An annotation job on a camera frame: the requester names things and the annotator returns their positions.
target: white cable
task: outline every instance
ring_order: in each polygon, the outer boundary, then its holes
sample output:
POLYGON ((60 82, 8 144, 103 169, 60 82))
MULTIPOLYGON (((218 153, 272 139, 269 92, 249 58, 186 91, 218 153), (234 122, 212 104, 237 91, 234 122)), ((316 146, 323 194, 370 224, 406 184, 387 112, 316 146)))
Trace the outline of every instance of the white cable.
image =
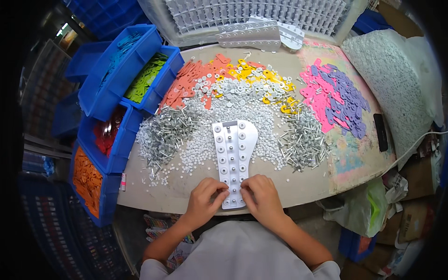
POLYGON ((420 138, 419 139, 417 139, 417 141, 415 141, 414 142, 414 144, 412 144, 412 146, 399 158, 399 159, 397 159, 396 161, 394 161, 394 163, 392 163, 391 164, 391 166, 389 166, 389 168, 386 170, 386 171, 384 171, 384 173, 383 174, 381 174, 381 177, 384 175, 384 174, 386 174, 389 170, 391 170, 391 168, 392 167, 394 167, 395 166, 395 164, 397 163, 397 162, 399 162, 400 161, 400 159, 402 159, 405 155, 407 155, 408 153, 409 153, 409 151, 411 151, 412 150, 412 148, 414 148, 414 146, 415 146, 415 144, 417 144, 417 142, 418 141, 420 141, 420 139, 422 139, 423 137, 425 137, 425 136, 427 136, 428 134, 445 134, 445 133, 448 133, 448 131, 445 131, 445 132, 435 132, 435 131, 430 131, 430 132, 426 132, 425 134, 423 134, 422 136, 420 136, 420 138))

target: white plastic basket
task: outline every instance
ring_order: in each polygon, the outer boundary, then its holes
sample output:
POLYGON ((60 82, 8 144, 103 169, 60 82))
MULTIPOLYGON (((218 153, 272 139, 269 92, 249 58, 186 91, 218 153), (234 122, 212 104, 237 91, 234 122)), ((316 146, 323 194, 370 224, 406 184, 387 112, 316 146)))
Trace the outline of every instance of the white plastic basket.
POLYGON ((339 45, 369 0, 138 0, 146 16, 174 46, 216 42, 218 26, 251 15, 298 26, 306 37, 339 45))

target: wooden table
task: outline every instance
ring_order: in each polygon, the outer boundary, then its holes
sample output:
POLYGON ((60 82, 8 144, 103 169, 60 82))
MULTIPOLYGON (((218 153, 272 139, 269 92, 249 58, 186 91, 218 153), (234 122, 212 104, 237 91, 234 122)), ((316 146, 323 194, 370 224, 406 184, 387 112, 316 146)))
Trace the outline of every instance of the wooden table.
MULTIPOLYGON (((306 39, 302 49, 296 53, 289 52, 281 47, 273 54, 270 52, 261 52, 257 49, 244 48, 221 48, 219 45, 207 46, 202 49, 196 48, 182 52, 185 61, 192 56, 195 61, 210 61, 217 53, 222 53, 236 63, 238 59, 244 58, 243 52, 251 51, 252 55, 249 61, 260 62, 263 65, 272 65, 273 69, 278 71, 280 76, 293 77, 293 83, 298 89, 305 87, 295 78, 300 72, 305 71, 306 65, 314 63, 316 58, 322 60, 322 64, 331 63, 339 67, 339 70, 345 72, 354 82, 362 96, 370 104, 371 112, 363 110, 362 121, 367 125, 366 136, 359 140, 354 138, 349 132, 346 136, 341 134, 339 126, 335 126, 326 134, 330 142, 337 145, 333 149, 329 159, 320 164, 314 170, 305 168, 304 172, 292 173, 292 168, 287 166, 281 171, 274 171, 270 162, 263 162, 260 158, 255 159, 254 164, 249 164, 249 175, 257 173, 264 174, 274 181, 283 207, 292 207, 308 202, 313 202, 337 193, 349 190, 357 185, 365 183, 372 178, 381 175, 395 159, 395 152, 389 143, 389 149, 386 152, 380 152, 378 146, 378 137, 374 124, 373 114, 381 113, 378 102, 374 98, 367 84, 354 69, 345 54, 339 47, 320 43, 316 40, 306 39)), ((296 96, 303 100, 304 97, 296 91, 296 96)), ((273 132, 283 133, 283 130, 276 126, 273 132)), ((205 165, 199 165, 193 175, 185 176, 181 179, 181 168, 179 171, 173 170, 169 174, 168 185, 159 184, 156 187, 150 187, 150 183, 144 185, 142 178, 149 182, 147 170, 142 170, 146 165, 145 160, 138 156, 140 145, 135 143, 125 173, 127 175, 126 191, 120 191, 118 195, 118 204, 134 207, 143 210, 166 212, 166 213, 185 213, 188 205, 190 191, 205 177, 219 179, 218 171, 211 161, 206 161, 205 165)), ((177 166, 181 163, 179 156, 176 156, 171 163, 177 166)), ((247 209, 239 208, 233 211, 218 212, 218 215, 236 215, 247 213, 247 209)))

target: person's right hand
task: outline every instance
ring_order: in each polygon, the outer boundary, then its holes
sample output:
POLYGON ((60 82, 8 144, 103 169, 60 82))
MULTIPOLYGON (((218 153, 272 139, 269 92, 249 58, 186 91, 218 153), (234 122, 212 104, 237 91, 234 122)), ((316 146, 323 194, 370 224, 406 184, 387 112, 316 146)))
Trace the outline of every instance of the person's right hand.
POLYGON ((273 231, 288 218, 283 212, 276 187, 270 178, 260 174, 247 178, 241 183, 240 192, 249 212, 266 228, 273 231), (257 202, 252 199, 250 190, 257 202))

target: plastic bag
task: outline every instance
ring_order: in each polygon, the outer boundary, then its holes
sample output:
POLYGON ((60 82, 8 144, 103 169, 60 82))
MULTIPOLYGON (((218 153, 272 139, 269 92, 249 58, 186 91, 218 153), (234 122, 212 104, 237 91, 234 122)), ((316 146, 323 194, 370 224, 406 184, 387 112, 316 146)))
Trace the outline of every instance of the plastic bag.
POLYGON ((381 178, 356 187, 345 196, 344 208, 325 211, 323 218, 336 221, 344 228, 365 237, 373 237, 381 229, 388 207, 381 178))

